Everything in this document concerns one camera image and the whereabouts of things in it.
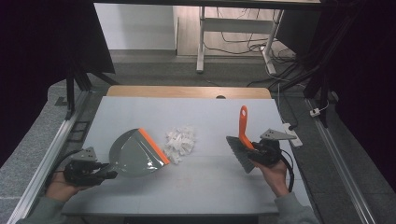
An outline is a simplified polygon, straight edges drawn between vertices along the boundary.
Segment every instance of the wall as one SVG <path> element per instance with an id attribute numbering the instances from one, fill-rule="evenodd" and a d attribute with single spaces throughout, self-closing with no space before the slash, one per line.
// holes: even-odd
<path id="1" fill-rule="evenodd" d="M 176 49 L 172 6 L 95 4 L 109 49 Z"/>

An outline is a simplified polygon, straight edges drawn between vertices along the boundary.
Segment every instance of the white table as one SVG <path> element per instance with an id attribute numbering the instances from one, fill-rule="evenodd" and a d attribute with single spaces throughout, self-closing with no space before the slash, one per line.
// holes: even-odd
<path id="1" fill-rule="evenodd" d="M 255 169 L 249 175 L 231 151 L 226 135 L 237 136 L 239 109 L 248 109 L 247 136 L 259 141 L 268 128 L 282 131 L 275 101 L 269 99 L 187 99 L 104 97 L 84 143 L 99 161 L 108 161 L 112 143 L 123 133 L 143 127 L 158 144 L 174 127 L 191 125 L 197 141 L 179 165 L 138 178 L 119 175 L 80 192 L 64 207 L 75 215 L 255 215 L 277 212 L 274 193 Z M 291 153 L 287 141 L 281 148 Z M 294 190 L 310 205 L 295 166 Z"/>

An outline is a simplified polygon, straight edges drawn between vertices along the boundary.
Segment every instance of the hand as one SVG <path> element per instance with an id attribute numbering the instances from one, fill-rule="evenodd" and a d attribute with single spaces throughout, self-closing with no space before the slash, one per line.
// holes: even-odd
<path id="1" fill-rule="evenodd" d="M 279 161 L 277 164 L 271 167 L 266 167 L 255 161 L 252 162 L 262 171 L 265 181 L 271 187 L 271 190 L 276 195 L 276 197 L 289 194 L 289 190 L 286 185 L 287 167 L 283 161 Z"/>
<path id="2" fill-rule="evenodd" d="M 90 187 L 75 187 L 66 182 L 64 173 L 58 172 L 53 175 L 52 181 L 47 189 L 46 197 L 55 199 L 61 202 L 67 202 L 73 195 L 80 190 L 88 189 Z"/>

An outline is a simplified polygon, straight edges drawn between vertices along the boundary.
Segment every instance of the table leg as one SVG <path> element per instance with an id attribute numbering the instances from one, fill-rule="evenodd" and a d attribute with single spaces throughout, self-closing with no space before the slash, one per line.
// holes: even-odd
<path id="1" fill-rule="evenodd" d="M 262 50 L 262 57 L 264 57 L 265 66 L 267 66 L 268 73 L 270 75 L 276 74 L 276 70 L 275 70 L 274 65 L 271 61 L 270 50 L 271 50 L 272 44 L 274 42 L 276 30 L 277 30 L 277 27 L 279 26 L 279 22 L 280 22 L 280 18 L 282 17 L 282 14 L 283 14 L 283 10 L 280 10 L 276 16 L 275 21 L 274 21 L 274 25 L 272 27 L 270 36 L 268 37 L 268 42 L 267 42 L 265 48 Z"/>
<path id="2" fill-rule="evenodd" d="M 200 34 L 197 57 L 197 73 L 204 72 L 204 33 L 205 33 L 205 7 L 200 8 Z"/>

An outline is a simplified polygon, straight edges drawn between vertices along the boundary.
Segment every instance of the orange dustpan edge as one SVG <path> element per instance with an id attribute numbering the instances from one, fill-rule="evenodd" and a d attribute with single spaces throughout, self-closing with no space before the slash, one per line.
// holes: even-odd
<path id="1" fill-rule="evenodd" d="M 146 130 L 144 130 L 143 128 L 139 128 L 138 131 L 146 138 L 151 147 L 154 148 L 155 152 L 160 156 L 161 160 L 163 160 L 165 164 L 169 164 L 170 161 L 168 160 L 168 158 L 166 158 L 165 154 L 163 154 L 161 149 L 157 146 L 154 140 L 152 140 Z"/>

